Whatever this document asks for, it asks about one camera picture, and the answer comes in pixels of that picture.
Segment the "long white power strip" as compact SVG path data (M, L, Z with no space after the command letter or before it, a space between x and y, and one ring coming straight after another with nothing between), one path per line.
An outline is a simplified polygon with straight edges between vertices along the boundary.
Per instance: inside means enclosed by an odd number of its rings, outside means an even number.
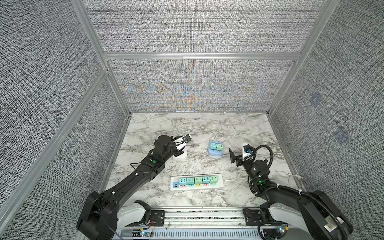
M192 191L211 190L224 187L224 179L221 174L173 176L170 178L170 190Z

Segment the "blue square power strip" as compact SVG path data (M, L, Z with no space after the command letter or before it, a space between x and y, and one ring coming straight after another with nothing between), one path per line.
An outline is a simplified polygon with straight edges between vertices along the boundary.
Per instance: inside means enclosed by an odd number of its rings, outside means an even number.
M218 141L210 141L210 142L214 142L216 144L223 144L222 142L218 142ZM210 156L221 158L222 155L223 155L223 152L224 152L224 149L223 149L223 151L210 150L210 143L209 143L208 153L209 153Z

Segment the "white square power strip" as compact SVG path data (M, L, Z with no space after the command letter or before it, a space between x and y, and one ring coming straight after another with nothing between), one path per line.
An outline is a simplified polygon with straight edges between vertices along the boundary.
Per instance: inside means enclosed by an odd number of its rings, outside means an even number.
M175 160L185 160L187 158L187 155L188 155L188 147L185 146L183 149L182 149L183 153L177 157L173 156L173 158Z

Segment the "green adapter lowest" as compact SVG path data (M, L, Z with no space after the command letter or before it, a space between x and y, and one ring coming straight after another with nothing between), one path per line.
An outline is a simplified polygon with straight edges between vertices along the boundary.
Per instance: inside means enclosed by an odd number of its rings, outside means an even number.
M210 184L216 184L218 182L217 176L210 176Z

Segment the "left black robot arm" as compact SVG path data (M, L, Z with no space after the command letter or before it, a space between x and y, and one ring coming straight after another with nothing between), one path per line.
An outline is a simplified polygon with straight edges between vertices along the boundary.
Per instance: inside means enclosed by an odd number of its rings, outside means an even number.
M124 210L121 206L143 185L152 181L166 166L172 156L180 156L190 135L183 137L159 136L154 147L138 167L121 182L102 193L92 192L86 199L76 228L90 240L111 240L117 230L133 224L147 223L151 207L135 201Z

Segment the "teal adapter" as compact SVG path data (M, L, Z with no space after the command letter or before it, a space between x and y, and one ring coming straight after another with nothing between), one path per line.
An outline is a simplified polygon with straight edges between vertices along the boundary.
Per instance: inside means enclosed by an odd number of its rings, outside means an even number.
M187 185L194 185L195 184L195 178L187 178Z
M181 179L179 179L179 185L180 185L180 186L185 186L185 185L187 185L187 178L181 178Z
M217 144L214 142L210 142L210 150L216 150L217 149Z
M210 176L203 176L202 177L202 184L209 184L210 183Z

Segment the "green adapter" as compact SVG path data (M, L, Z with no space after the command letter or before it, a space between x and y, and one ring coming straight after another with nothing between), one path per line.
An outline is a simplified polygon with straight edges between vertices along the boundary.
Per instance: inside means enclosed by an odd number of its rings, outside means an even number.
M223 144L217 144L216 150L217 151L223 151L224 145Z
M202 177L195 177L195 185L201 185L203 183Z

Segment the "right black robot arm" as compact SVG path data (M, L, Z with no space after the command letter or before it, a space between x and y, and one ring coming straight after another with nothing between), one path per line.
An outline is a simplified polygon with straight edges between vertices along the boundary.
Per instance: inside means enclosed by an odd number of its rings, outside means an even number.
M244 145L241 155L229 154L232 164L244 167L251 193L265 200L257 214L243 210L261 239L280 240L290 226L309 233L314 240L346 240L353 233L351 222L324 192L306 192L269 179L274 159L269 146Z

